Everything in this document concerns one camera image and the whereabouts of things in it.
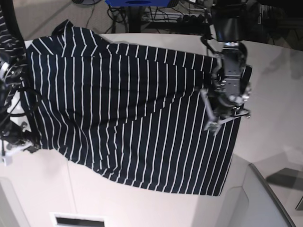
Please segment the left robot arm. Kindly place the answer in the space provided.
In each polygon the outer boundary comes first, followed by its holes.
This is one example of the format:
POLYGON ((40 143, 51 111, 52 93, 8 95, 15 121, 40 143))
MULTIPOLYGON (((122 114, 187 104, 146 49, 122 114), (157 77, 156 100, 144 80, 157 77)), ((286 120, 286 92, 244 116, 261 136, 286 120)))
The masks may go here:
POLYGON ((210 83, 199 92, 208 116, 205 130, 217 135, 227 122, 250 117, 250 110, 243 108, 251 95, 251 85, 244 79, 248 51, 242 43, 246 32, 247 2, 215 0, 210 12, 216 40, 223 44, 223 48, 218 52, 201 38, 216 58, 217 65, 211 70, 210 83))

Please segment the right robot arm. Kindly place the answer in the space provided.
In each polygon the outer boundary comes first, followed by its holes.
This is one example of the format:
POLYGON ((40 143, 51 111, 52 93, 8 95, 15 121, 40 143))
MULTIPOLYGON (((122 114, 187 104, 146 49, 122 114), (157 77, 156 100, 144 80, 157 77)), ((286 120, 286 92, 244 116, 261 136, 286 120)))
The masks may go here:
POLYGON ((31 120, 41 103, 39 92, 30 87, 26 47, 11 0, 0 2, 0 161, 12 163, 14 154, 40 149, 37 135, 12 118, 31 120))

